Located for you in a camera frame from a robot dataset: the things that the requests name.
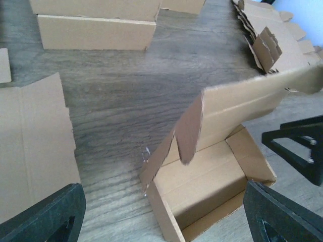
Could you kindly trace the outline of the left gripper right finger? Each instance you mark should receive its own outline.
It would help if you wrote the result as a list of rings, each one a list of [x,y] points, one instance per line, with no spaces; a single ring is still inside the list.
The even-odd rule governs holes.
[[[243,206],[253,241],[322,241],[321,216],[261,183],[247,183]]]

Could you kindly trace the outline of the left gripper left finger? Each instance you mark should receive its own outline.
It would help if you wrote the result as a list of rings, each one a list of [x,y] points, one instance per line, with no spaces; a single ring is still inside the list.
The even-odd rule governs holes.
[[[86,199],[81,184],[69,184],[1,224],[1,241],[77,241]]]

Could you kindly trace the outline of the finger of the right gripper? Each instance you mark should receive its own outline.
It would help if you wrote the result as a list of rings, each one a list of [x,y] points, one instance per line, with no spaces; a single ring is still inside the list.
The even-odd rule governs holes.
[[[264,132],[262,143],[312,184],[322,186],[322,116],[300,119]]]

